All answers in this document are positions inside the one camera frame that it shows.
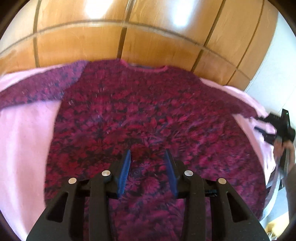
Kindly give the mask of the person's right hand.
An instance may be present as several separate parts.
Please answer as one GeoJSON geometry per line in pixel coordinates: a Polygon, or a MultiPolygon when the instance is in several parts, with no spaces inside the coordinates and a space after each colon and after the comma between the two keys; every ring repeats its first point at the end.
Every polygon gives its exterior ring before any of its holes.
{"type": "Polygon", "coordinates": [[[280,158],[284,151],[288,151],[289,161],[287,173],[289,173],[295,166],[295,145],[290,140],[282,142],[280,139],[276,139],[273,143],[273,146],[273,155],[275,160],[280,158]]]}

